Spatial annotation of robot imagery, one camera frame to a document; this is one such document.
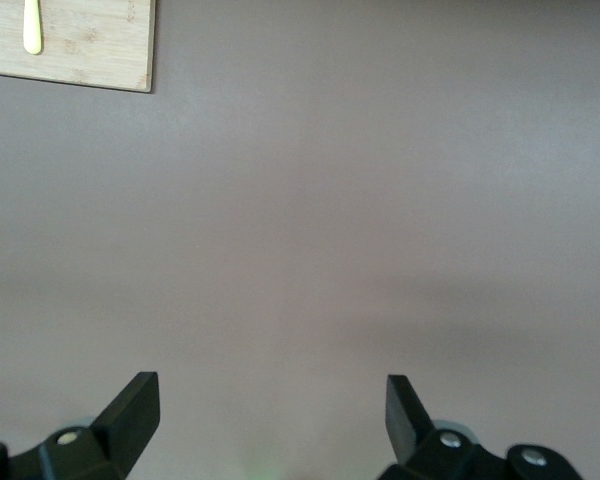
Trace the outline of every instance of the wooden cutting board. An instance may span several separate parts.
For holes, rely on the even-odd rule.
[[[0,0],[0,75],[148,92],[155,0],[40,0],[42,52],[22,43],[24,0]]]

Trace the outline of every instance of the gray surface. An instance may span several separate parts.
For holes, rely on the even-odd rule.
[[[132,478],[370,480],[392,372],[600,479],[600,2],[485,3],[161,2],[153,95],[0,77],[0,439],[156,369]]]

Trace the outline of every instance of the metal bolt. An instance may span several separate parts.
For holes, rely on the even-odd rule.
[[[78,438],[78,432],[67,432],[60,435],[58,438],[58,445],[68,445]]]
[[[459,448],[462,445],[460,438],[453,432],[444,432],[440,435],[440,441],[449,448]]]
[[[547,464],[547,459],[544,458],[544,455],[534,448],[525,448],[522,451],[522,458],[536,467],[544,467]]]

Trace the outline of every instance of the yellow handle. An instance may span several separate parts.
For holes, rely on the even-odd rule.
[[[24,49],[31,55],[37,55],[42,50],[40,5],[38,4],[38,0],[24,0],[22,42],[24,44]]]

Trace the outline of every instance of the knife handle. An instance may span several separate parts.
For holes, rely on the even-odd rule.
[[[37,55],[42,51],[40,5],[38,4],[38,0],[24,0],[22,43],[24,49],[31,55]]]

